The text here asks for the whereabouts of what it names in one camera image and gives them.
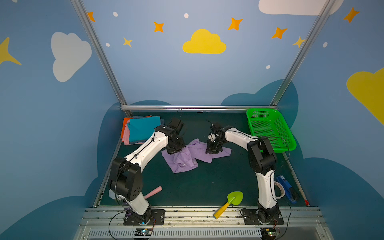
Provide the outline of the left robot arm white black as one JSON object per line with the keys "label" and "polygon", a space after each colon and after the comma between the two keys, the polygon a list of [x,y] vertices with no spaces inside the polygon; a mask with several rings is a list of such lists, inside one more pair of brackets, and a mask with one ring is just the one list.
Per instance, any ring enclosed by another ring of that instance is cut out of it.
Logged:
{"label": "left robot arm white black", "polygon": [[186,146],[180,136],[183,126],[180,119],[173,118],[168,125],[156,127],[150,138],[134,152],[113,160],[108,187],[117,198],[120,197],[128,203],[140,222],[147,222],[151,213],[151,206],[142,194],[142,172],[162,149],[166,149],[170,155],[182,151]]}

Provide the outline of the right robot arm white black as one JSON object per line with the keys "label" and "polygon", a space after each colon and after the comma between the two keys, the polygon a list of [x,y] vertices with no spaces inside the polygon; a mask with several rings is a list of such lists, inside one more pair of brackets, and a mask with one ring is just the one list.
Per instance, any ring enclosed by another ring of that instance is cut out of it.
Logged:
{"label": "right robot arm white black", "polygon": [[223,151],[223,144],[234,143],[248,151],[249,164],[256,173],[259,189],[258,218],[262,223],[270,222],[281,212],[276,199],[274,176],[277,155],[267,137],[254,137],[231,126],[211,124],[207,141],[207,154]]}

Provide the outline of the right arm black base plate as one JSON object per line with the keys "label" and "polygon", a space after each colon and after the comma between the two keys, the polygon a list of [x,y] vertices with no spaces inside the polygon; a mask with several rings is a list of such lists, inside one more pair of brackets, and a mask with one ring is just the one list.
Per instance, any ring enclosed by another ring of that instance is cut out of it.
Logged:
{"label": "right arm black base plate", "polygon": [[240,210],[240,214],[244,219],[245,225],[283,225],[285,223],[280,211],[271,212],[243,208]]}

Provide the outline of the purple t shirt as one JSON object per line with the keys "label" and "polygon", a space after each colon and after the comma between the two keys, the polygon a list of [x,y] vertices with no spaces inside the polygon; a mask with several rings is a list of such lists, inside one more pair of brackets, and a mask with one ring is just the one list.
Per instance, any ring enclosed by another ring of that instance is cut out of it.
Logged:
{"label": "purple t shirt", "polygon": [[195,139],[186,145],[180,152],[169,154],[166,150],[162,151],[166,163],[174,174],[188,172],[198,167],[198,162],[211,164],[213,159],[228,157],[232,150],[223,148],[218,154],[206,154],[207,144]]}

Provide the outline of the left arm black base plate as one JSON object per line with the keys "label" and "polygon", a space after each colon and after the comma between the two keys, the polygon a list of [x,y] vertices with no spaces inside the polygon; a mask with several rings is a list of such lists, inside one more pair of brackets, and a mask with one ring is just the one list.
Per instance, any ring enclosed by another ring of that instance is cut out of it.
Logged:
{"label": "left arm black base plate", "polygon": [[162,226],[165,220],[165,210],[148,209],[143,215],[127,209],[124,217],[124,226]]}

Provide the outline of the green plastic perforated basket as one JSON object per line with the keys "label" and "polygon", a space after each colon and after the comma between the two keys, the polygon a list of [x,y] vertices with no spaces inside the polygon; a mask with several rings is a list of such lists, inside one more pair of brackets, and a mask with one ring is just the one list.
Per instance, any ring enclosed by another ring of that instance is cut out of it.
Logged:
{"label": "green plastic perforated basket", "polygon": [[249,109],[246,112],[252,136],[267,137],[276,153],[290,152],[297,143],[283,115],[274,109]]}

